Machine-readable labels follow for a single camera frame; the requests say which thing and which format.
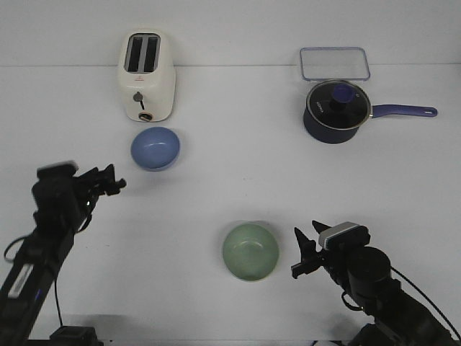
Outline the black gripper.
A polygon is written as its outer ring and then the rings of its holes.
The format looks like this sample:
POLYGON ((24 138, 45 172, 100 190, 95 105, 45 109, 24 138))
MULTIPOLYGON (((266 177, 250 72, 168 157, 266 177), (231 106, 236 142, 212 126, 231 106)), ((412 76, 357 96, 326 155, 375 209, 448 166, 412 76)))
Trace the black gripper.
POLYGON ((117 195, 127 186, 125 179, 115 181, 115 167, 109 164, 99 170, 93 168, 73 178, 73 191, 77 205, 96 205, 102 195, 117 195))
MULTIPOLYGON (((318 234, 318 239, 328 236, 330 226, 320 221, 312 220, 312 226, 318 234)), ((348 285, 349 278, 346 270, 345 257, 336 252, 316 251, 316 242, 310 240, 299 228, 294 228, 295 237, 300 248, 300 261, 291 266, 294 279, 300 275, 308 275, 319 268, 323 268, 337 285, 348 285)))

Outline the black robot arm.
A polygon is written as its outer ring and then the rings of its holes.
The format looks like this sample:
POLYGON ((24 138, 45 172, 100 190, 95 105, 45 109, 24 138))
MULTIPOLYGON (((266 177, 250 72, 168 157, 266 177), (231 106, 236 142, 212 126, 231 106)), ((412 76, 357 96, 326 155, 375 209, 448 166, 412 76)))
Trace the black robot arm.
POLYGON ((124 179, 116 179, 112 164, 80 176, 77 170, 72 161, 37 170, 35 228, 19 238, 22 245, 1 287, 2 345, 26 344, 75 235, 91 222, 99 197, 116 195, 126 186, 124 179))
POLYGON ((352 299, 346 307, 374 319, 361 328, 350 345, 460 344, 460 333, 444 314, 436 318, 393 278, 395 268, 383 251, 370 246, 366 226, 352 222, 327 226, 318 221, 312 225, 318 240, 294 229, 300 261, 291 267, 292 276, 298 278, 323 268, 342 294, 352 299))

